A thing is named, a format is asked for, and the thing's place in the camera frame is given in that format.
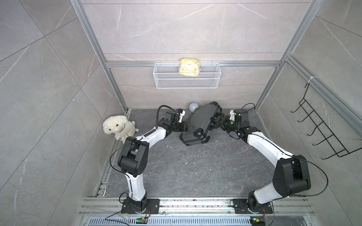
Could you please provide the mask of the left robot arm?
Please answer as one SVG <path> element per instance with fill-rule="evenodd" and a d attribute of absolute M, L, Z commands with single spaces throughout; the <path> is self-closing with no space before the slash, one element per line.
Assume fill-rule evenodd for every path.
<path fill-rule="evenodd" d="M 147 133 L 138 137 L 128 137 L 121 147 L 117 161 L 118 172 L 125 175 L 129 191 L 122 202 L 128 212 L 151 213 L 147 204 L 147 192 L 143 183 L 143 172 L 146 169 L 149 149 L 160 140 L 165 139 L 172 132 L 188 130 L 183 121 L 185 111 L 161 105 L 156 113 L 156 125 Z"/>

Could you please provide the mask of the grey poker set case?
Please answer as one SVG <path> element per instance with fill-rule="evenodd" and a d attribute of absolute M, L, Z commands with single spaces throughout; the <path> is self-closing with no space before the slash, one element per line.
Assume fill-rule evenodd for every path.
<path fill-rule="evenodd" d="M 211 118 L 221 112 L 222 108 L 215 101 L 200 107 L 189 119 L 188 131 L 180 134 L 180 140 L 186 146 L 208 143 L 210 140 L 208 132 L 213 125 Z"/>

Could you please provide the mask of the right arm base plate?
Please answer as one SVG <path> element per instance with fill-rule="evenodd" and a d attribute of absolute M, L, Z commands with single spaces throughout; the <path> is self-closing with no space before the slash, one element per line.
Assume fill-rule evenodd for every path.
<path fill-rule="evenodd" d="M 236 214 L 273 214 L 270 202 L 259 204 L 257 201 L 249 201 L 247 198 L 232 199 L 231 207 Z"/>

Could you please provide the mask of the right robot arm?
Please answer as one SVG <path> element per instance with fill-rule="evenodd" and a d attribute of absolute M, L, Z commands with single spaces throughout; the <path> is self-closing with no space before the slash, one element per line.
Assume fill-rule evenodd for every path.
<path fill-rule="evenodd" d="M 252 191 L 248 195 L 247 206 L 251 213 L 258 213 L 275 200 L 290 195 L 300 196 L 311 188 L 308 165 L 302 155 L 294 155 L 268 139 L 258 128 L 250 125 L 248 111 L 232 110 L 229 115 L 219 111 L 211 119 L 216 128 L 228 134 L 234 132 L 236 139 L 242 139 L 258 150 L 275 167 L 273 178 L 268 185 Z"/>

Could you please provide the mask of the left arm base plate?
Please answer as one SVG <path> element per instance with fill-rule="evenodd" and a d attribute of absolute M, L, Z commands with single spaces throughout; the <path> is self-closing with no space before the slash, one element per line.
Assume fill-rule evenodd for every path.
<path fill-rule="evenodd" d="M 158 214 L 160 207 L 160 199 L 154 198 L 144 198 L 141 201 L 135 201 L 130 197 L 127 197 L 126 200 L 123 201 L 123 207 L 121 213 L 128 214 Z"/>

